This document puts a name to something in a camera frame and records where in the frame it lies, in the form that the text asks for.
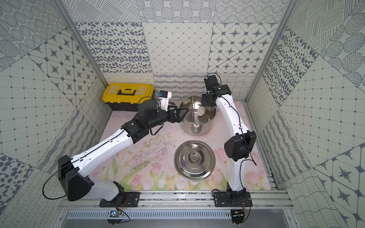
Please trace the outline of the cream spoon with grey handle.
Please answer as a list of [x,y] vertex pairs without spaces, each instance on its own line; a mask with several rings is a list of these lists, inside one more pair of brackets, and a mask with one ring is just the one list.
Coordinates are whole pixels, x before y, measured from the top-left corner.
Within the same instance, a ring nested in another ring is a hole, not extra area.
[[198,116],[204,116],[206,112],[206,108],[204,106],[199,106],[197,109],[197,115]]

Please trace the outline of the stainless steel pot lid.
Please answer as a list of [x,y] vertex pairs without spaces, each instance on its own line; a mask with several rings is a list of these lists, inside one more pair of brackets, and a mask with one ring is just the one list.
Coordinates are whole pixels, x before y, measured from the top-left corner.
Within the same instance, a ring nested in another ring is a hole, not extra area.
[[182,143],[175,151],[176,171],[189,181],[202,181],[214,171],[216,158],[213,149],[198,140]]

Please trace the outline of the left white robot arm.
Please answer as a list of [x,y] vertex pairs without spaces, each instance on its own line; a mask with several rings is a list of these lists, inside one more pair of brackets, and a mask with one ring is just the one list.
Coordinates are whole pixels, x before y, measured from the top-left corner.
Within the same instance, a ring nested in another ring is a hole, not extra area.
[[163,127],[165,122],[180,123],[188,112],[187,108],[175,105],[163,110],[152,99],[139,104],[137,109],[136,115],[109,138],[85,152],[73,157],[65,155],[58,160],[58,180],[69,201],[93,197],[117,206],[123,204],[125,190],[118,182],[98,180],[90,174],[119,151],[151,134],[154,127]]

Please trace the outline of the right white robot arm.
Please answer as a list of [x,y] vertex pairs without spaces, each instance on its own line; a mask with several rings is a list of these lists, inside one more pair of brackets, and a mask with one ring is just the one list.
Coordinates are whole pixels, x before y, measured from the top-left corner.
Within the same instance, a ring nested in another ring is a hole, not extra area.
[[226,155],[231,160],[226,197],[227,201],[233,203],[243,200],[247,196],[247,190],[243,186],[242,171],[244,163],[250,160],[249,156],[257,136],[243,123],[227,85],[207,84],[206,89],[207,92],[202,95],[202,105],[217,106],[229,130],[229,139],[224,144]]

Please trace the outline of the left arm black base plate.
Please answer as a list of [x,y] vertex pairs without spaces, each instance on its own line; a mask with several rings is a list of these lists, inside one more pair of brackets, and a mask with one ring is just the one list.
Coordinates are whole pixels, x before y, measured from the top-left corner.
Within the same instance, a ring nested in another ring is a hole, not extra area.
[[113,200],[107,201],[102,199],[100,201],[100,208],[121,208],[121,207],[129,207],[136,208],[139,203],[141,193],[140,192],[124,192],[119,193]]

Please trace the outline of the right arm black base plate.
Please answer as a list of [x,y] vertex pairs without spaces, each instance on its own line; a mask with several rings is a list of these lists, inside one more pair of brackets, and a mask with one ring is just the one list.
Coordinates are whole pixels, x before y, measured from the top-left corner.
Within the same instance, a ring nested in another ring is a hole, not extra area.
[[213,191],[212,196],[214,199],[215,207],[252,207],[252,198],[249,192],[220,192]]

